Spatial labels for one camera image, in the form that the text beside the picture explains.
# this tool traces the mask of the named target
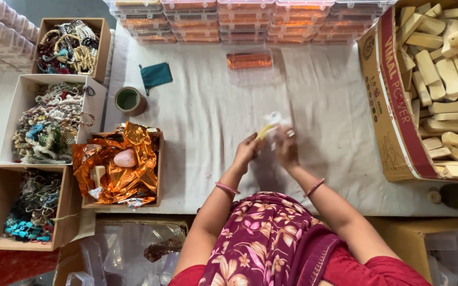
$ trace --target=beaded bracelet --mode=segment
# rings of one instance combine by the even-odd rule
[[[323,178],[323,179],[320,179],[319,182],[317,182],[311,189],[309,192],[307,192],[306,194],[303,195],[304,198],[307,198],[308,196],[310,196],[310,194],[312,194],[319,186],[321,186],[321,184],[324,182],[326,178]]]
[[[216,182],[215,185],[217,187],[221,188],[224,191],[232,192],[233,194],[240,194],[240,192],[238,192],[238,190],[235,190],[235,189],[233,189],[231,187],[228,187],[228,186],[226,186],[224,184],[220,184],[219,182]]]

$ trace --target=brown cardboard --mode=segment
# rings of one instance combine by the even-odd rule
[[[112,134],[112,132],[103,132],[103,133],[93,133],[94,134]],[[163,150],[165,150],[164,146],[164,135],[163,133],[160,134],[160,146],[158,146],[158,159],[157,159],[157,165],[158,165],[158,173],[157,173],[157,198],[154,202],[150,204],[143,205],[140,208],[156,208],[160,206],[160,202],[162,201],[162,190],[161,190],[161,184],[160,180],[162,179],[161,173],[162,173],[162,158],[163,158]],[[90,195],[83,196],[82,197],[82,208],[83,209],[112,209],[112,210],[118,210],[118,209],[127,209],[128,206],[126,205],[120,205],[120,204],[111,204],[111,205],[106,205],[106,204],[95,204],[96,200]]]
[[[103,83],[105,80],[105,70],[107,68],[107,58],[109,57],[109,49],[111,45],[111,30],[105,18],[43,18],[40,24],[40,34],[38,35],[38,43],[43,39],[43,36],[54,28],[55,25],[69,23],[74,19],[82,20],[88,25],[95,34],[100,34],[100,42],[98,45],[97,65],[95,72],[90,78]],[[38,50],[33,58],[34,64],[31,69],[32,74],[42,74],[36,62],[38,61]]]
[[[395,8],[421,6],[429,1],[400,1]],[[431,1],[443,8],[454,1]],[[404,99],[403,75],[399,71],[395,41],[395,9],[389,9],[359,41],[360,64],[374,122],[383,173],[390,182],[435,179],[457,180],[437,172],[427,155],[411,108]]]
[[[426,234],[458,230],[458,218],[367,217],[390,248],[405,263],[432,283],[424,237]]]
[[[63,218],[55,223],[52,241],[49,244],[23,243],[15,238],[3,238],[4,223],[14,200],[20,193],[20,174],[26,168],[63,174],[56,218]],[[61,165],[0,165],[0,249],[53,251],[66,245],[78,234],[81,196],[77,180],[71,166]]]
[[[161,214],[98,214],[97,224],[123,224],[135,222],[137,224],[175,224],[186,236],[195,215],[161,215]],[[53,286],[64,286],[69,273],[84,271],[79,241],[73,241],[62,247],[58,257],[58,265],[54,275]]]

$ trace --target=woman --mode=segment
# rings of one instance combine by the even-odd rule
[[[200,208],[169,286],[429,285],[352,205],[301,167],[291,128],[278,126],[276,154],[331,230],[280,193],[259,192],[233,204],[261,145],[256,137],[239,144]]]

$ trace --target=bangle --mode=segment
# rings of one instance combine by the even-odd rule
[[[233,189],[233,188],[231,188],[231,187],[228,187],[228,186],[226,186],[226,185],[224,185],[224,184],[220,184],[219,182],[216,182],[215,185],[216,185],[217,187],[221,188],[221,189],[224,190],[224,191],[228,191],[228,192],[231,192],[231,193],[233,193],[233,194],[240,194],[240,192],[238,192],[238,190],[235,190],[235,189]]]
[[[307,198],[308,196],[310,196],[310,194],[312,194],[315,189],[319,188],[319,186],[321,186],[322,183],[324,183],[324,180],[325,178],[323,179],[320,179],[319,182],[317,182],[311,189],[309,192],[307,192],[306,194],[303,195],[304,198]]]

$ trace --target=cardboard tray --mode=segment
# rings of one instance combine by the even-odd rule
[[[188,234],[189,227],[195,215],[161,215],[161,214],[98,214],[97,224],[123,224],[135,222],[137,224],[175,224],[178,225],[185,236]],[[54,286],[63,286],[67,281],[67,276],[71,272],[84,271],[82,254],[79,241],[73,241],[62,247],[58,257],[58,265],[54,275]]]
[[[100,33],[100,42],[98,45],[97,65],[95,72],[90,78],[103,83],[105,80],[105,70],[107,67],[107,58],[109,57],[109,49],[111,48],[111,30],[105,18],[43,18],[40,24],[40,34],[38,35],[38,44],[42,41],[43,36],[54,28],[55,25],[72,22],[74,19],[82,20],[88,25],[95,34]],[[42,74],[38,68],[38,50],[35,51],[33,57],[32,74]]]
[[[56,222],[51,243],[24,243],[15,238],[3,238],[4,223],[10,208],[20,194],[20,174],[26,168],[36,168],[43,171],[63,174]],[[77,179],[73,176],[71,166],[65,165],[0,165],[0,250],[33,250],[53,251],[69,243],[79,232],[78,216],[81,210],[81,195]]]
[[[424,237],[458,230],[458,218],[367,217],[386,244],[432,284]]]
[[[102,123],[103,106],[105,102],[105,94],[107,89],[89,78],[86,75],[67,75],[67,74],[29,74],[19,76],[15,93],[13,95],[12,105],[10,107],[10,113],[8,115],[7,127],[5,135],[3,137],[3,147],[1,149],[0,162],[2,163],[14,163],[17,158],[13,154],[13,135],[16,130],[20,128],[19,118],[22,113],[28,111],[30,108],[36,106],[35,93],[30,92],[28,86],[30,84],[53,84],[61,82],[80,82],[86,87],[91,87],[95,92],[95,95],[88,96],[87,93],[84,96],[84,103],[82,105],[82,111],[91,113],[95,116],[95,122],[93,126],[88,127],[84,124],[79,125],[79,132],[77,135],[78,144],[86,143],[90,134],[93,132],[99,132]],[[90,122],[91,118],[87,115],[83,115],[82,119],[86,122]]]
[[[427,155],[412,111],[404,101],[404,84],[397,61],[395,10],[404,6],[421,6],[427,0],[399,1],[379,19],[359,41],[360,64],[374,122],[374,131],[383,173],[389,182],[403,180],[450,180],[438,173]],[[430,1],[443,9],[457,8],[455,0]]]
[[[103,133],[94,133],[95,134],[113,134],[113,132],[103,132]],[[160,142],[158,146],[158,159],[157,159],[157,165],[158,165],[158,174],[157,174],[157,199],[155,202],[151,204],[146,204],[143,205],[140,208],[156,208],[160,206],[160,202],[162,201],[162,190],[161,190],[161,184],[160,180],[162,179],[161,173],[162,173],[162,158],[163,158],[163,150],[164,148],[164,135],[163,133],[160,134]],[[125,210],[128,209],[128,206],[126,205],[120,205],[120,204],[95,204],[96,200],[90,195],[83,196],[82,197],[82,208],[83,209],[111,209],[114,212],[117,212],[118,210]]]

